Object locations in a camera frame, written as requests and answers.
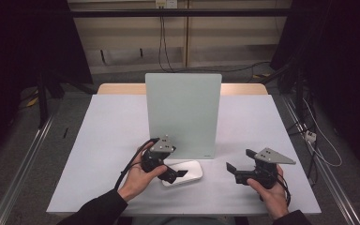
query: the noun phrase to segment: gray floor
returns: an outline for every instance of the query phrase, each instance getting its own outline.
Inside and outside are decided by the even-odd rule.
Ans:
[[[100,83],[142,83],[145,72],[135,71],[96,75],[94,76],[96,83],[92,86],[98,87]],[[253,71],[254,74],[270,72],[271,70],[268,67],[256,67]],[[222,74],[224,83],[244,83],[249,80],[251,70],[223,72]],[[22,191],[7,217],[6,224],[56,224],[60,220],[58,216],[47,214],[46,208],[53,195],[55,185],[60,179],[61,172],[64,169],[91,99],[91,96],[75,88],[66,85],[64,87],[66,94],[63,99],[49,99],[50,105],[59,104],[57,115],[54,117],[52,126],[44,143],[41,145],[30,173],[26,176]],[[277,104],[284,126],[286,128],[290,127],[294,121],[286,108],[283,97],[278,93],[276,84],[274,82],[270,83],[267,85],[267,89]],[[338,168],[332,167],[331,170],[350,198],[360,218],[360,162],[355,158],[347,142],[336,134],[331,122],[320,109],[319,102],[315,104],[315,109],[322,131],[337,148],[343,159],[342,166]],[[0,146],[0,201],[36,136],[38,123],[38,105],[28,108],[24,108],[22,105],[13,125],[9,129],[8,135]],[[305,171],[307,171],[310,161],[309,151],[300,135],[291,135],[290,137],[296,153]],[[319,136],[318,140],[319,147],[325,158],[328,161],[337,162],[338,157],[322,136]],[[313,191],[322,208],[321,214],[308,216],[313,224],[347,224],[338,207],[338,202],[336,202],[321,174],[319,174],[318,182],[313,187]],[[270,224],[271,219],[266,216],[250,217],[249,222],[257,225]]]

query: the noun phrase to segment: black stand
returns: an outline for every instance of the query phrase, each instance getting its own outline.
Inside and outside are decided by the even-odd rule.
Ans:
[[[305,64],[308,60],[310,52],[321,38],[321,32],[324,28],[326,16],[331,7],[331,2],[323,6],[323,10],[319,11],[319,16],[312,21],[305,38],[300,46],[291,56],[288,63],[282,68],[278,69],[270,76],[261,81],[262,84],[268,84],[277,79],[278,89],[280,93],[290,93],[291,89],[296,85],[296,114],[300,122],[304,122],[303,115],[303,81],[305,74]]]
[[[88,88],[80,83],[74,82],[70,78],[63,76],[56,72],[41,72],[37,77],[37,94],[39,99],[39,113],[40,121],[39,127],[42,128],[49,117],[48,101],[46,99],[46,89],[49,90],[52,98],[63,98],[65,91],[60,85],[60,82],[69,83],[70,85],[78,88],[86,94],[94,95],[98,91]]]

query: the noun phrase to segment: finger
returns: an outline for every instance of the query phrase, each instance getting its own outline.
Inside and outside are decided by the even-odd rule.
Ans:
[[[149,142],[148,144],[145,145],[145,147],[142,150],[148,149],[153,145],[154,145],[153,142]],[[143,151],[140,151],[140,153],[134,158],[133,163],[141,162],[142,161],[142,155],[143,155]]]
[[[160,165],[156,167],[153,171],[149,172],[147,175],[152,180],[154,177],[157,177],[168,170],[168,167],[165,165]]]
[[[249,178],[247,180],[247,183],[250,185],[251,188],[256,190],[262,196],[262,198],[265,199],[269,195],[267,189],[265,189],[258,181]]]
[[[283,176],[283,170],[278,164],[277,164],[277,170],[278,170],[278,174]]]

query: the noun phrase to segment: human hand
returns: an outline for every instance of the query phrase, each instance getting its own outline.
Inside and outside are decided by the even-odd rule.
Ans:
[[[280,174],[278,179],[283,182],[281,177],[283,176],[283,171],[278,165],[277,170],[278,174]],[[268,214],[273,220],[289,214],[285,190],[278,182],[271,189],[264,188],[259,182],[251,178],[247,180],[247,183],[262,196]]]
[[[154,145],[154,143],[150,142],[144,147],[144,149],[148,149],[152,145]],[[161,165],[151,172],[145,172],[140,164],[142,162],[142,153],[143,151],[134,158],[132,162],[133,166],[130,167],[127,173],[125,184],[118,190],[119,195],[126,202],[129,202],[131,199],[142,193],[154,177],[163,174],[168,169],[165,165]]]

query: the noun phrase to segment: wall outlet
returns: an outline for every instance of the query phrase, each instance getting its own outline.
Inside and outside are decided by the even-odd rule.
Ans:
[[[317,140],[317,134],[313,133],[311,131],[306,131],[305,138],[307,141],[309,141],[311,143],[315,143],[315,141]]]
[[[177,8],[177,0],[166,0],[166,8]]]
[[[156,0],[156,8],[166,8],[166,0]]]

